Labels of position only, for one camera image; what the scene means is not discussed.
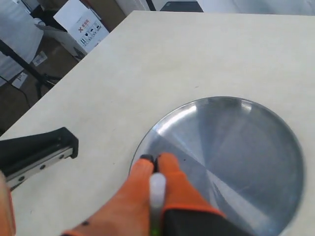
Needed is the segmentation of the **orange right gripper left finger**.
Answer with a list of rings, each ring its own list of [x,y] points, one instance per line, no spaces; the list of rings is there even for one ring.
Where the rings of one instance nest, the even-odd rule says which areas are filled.
[[[148,236],[149,179],[154,158],[142,155],[117,193],[96,213],[64,236]]]

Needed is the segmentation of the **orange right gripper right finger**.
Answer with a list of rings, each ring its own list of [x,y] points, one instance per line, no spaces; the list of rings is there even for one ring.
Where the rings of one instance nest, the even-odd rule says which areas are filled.
[[[245,236],[246,232],[228,221],[189,182],[171,153],[157,158],[158,170],[166,177],[162,211],[163,236]]]

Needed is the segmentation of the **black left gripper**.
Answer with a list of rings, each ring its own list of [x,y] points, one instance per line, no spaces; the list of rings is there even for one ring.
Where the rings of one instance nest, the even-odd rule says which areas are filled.
[[[79,140],[67,128],[1,140],[0,235],[15,236],[16,225],[10,189],[66,159],[78,156]]]

